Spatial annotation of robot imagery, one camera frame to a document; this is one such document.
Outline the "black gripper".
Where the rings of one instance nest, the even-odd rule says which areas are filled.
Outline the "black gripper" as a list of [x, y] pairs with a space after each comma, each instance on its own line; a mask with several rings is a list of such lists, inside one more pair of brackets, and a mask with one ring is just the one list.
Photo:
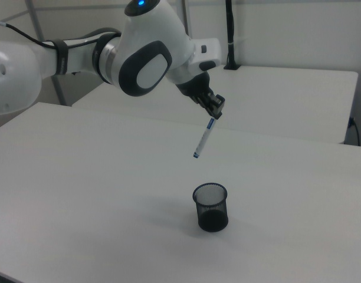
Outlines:
[[207, 72], [197, 75], [190, 81], [178, 84], [178, 90], [193, 102], [199, 103], [210, 116], [219, 119], [225, 105], [225, 98], [219, 94], [214, 95], [209, 88], [210, 76]]

